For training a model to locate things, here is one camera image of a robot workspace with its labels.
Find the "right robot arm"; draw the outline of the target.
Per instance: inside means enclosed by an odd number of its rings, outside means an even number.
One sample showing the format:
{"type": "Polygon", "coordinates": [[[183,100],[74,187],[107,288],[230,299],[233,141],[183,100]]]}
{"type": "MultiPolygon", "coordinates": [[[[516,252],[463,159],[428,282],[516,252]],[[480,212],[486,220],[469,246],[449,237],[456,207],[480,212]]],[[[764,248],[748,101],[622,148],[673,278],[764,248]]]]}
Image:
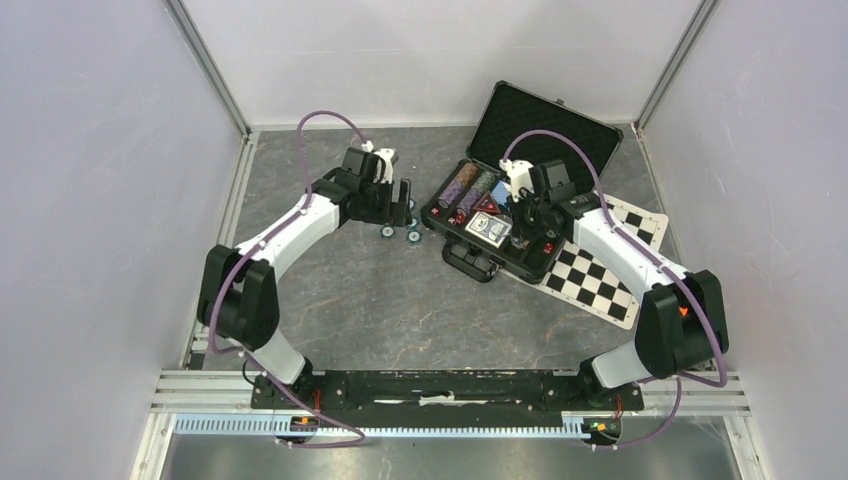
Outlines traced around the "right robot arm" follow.
{"type": "Polygon", "coordinates": [[[714,360],[718,379],[698,382],[722,388],[728,382],[723,355],[729,347],[722,288],[708,270],[691,272],[653,251],[609,209],[599,187],[576,190],[560,161],[534,165],[500,161],[508,179],[516,222],[541,232],[562,233],[611,271],[639,302],[632,341],[582,362],[580,400],[591,408],[612,401],[627,383],[693,379],[690,368],[714,360]]]}

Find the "clear round lid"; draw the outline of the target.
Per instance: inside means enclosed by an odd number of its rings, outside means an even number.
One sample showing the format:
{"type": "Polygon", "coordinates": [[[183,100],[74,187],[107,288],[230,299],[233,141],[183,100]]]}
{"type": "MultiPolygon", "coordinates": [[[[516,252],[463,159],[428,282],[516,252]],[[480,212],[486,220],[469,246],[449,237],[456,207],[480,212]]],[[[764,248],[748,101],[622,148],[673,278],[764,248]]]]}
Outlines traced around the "clear round lid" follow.
{"type": "Polygon", "coordinates": [[[512,229],[512,222],[509,218],[504,217],[502,215],[492,216],[489,219],[487,226],[487,236],[493,240],[502,239],[504,236],[508,236],[512,229]]]}

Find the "black poker set case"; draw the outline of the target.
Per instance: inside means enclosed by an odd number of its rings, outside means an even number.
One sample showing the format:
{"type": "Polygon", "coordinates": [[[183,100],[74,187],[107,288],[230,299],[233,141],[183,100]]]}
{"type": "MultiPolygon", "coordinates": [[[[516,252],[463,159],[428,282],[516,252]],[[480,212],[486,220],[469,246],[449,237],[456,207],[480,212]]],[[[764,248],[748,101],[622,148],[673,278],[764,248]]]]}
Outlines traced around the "black poker set case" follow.
{"type": "Polygon", "coordinates": [[[620,129],[505,80],[496,82],[461,160],[420,210],[445,263],[486,283],[504,270],[540,283],[597,207],[595,180],[620,129]]]}

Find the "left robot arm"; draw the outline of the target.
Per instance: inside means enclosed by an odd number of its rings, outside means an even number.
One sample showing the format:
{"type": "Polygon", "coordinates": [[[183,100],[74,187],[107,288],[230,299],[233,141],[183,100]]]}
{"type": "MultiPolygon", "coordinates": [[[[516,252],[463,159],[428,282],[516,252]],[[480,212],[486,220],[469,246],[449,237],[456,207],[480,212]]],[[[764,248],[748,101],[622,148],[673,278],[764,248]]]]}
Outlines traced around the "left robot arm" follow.
{"type": "Polygon", "coordinates": [[[279,284],[291,265],[349,221],[381,227],[411,225],[411,183],[394,178],[396,150],[371,142],[350,147],[340,166],[317,179],[298,203],[251,240],[214,246],[205,259],[197,320],[211,335],[243,348],[277,379],[290,407],[314,394],[308,360],[279,329],[279,284]]]}

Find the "red triangular card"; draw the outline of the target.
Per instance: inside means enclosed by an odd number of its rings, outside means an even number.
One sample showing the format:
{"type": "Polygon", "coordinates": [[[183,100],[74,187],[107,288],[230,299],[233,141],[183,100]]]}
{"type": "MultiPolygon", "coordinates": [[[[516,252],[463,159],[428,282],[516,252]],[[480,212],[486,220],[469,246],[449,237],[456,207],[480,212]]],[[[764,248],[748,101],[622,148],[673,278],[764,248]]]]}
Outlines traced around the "red triangular card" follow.
{"type": "Polygon", "coordinates": [[[474,204],[473,210],[477,212],[484,212],[491,215],[498,215],[501,213],[501,209],[497,201],[494,199],[490,192],[484,193],[478,201],[474,204]]]}

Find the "purple chip stack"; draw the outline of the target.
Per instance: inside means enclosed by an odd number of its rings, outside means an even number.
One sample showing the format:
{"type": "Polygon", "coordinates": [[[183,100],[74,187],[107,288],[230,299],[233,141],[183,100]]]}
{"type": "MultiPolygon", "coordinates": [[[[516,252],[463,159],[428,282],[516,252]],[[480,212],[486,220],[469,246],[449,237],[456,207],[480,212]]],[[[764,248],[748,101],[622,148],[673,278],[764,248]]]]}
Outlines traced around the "purple chip stack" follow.
{"type": "Polygon", "coordinates": [[[478,190],[476,188],[470,188],[462,197],[457,206],[457,215],[468,217],[470,215],[470,212],[473,210],[473,207],[476,205],[476,203],[482,196],[483,192],[481,190],[478,190]]]}
{"type": "Polygon", "coordinates": [[[453,179],[439,194],[437,204],[442,209],[449,208],[464,190],[465,183],[461,180],[453,179]]]}

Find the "brown chip stack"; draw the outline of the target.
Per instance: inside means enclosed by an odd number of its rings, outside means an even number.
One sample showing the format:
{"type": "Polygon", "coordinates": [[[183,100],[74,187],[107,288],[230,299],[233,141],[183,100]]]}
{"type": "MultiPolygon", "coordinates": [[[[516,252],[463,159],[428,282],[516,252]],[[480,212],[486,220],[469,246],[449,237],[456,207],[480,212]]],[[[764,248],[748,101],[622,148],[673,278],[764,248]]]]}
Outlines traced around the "brown chip stack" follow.
{"type": "Polygon", "coordinates": [[[474,163],[467,162],[457,172],[455,180],[461,185],[462,188],[466,188],[467,185],[475,178],[478,171],[479,169],[474,163]]]}

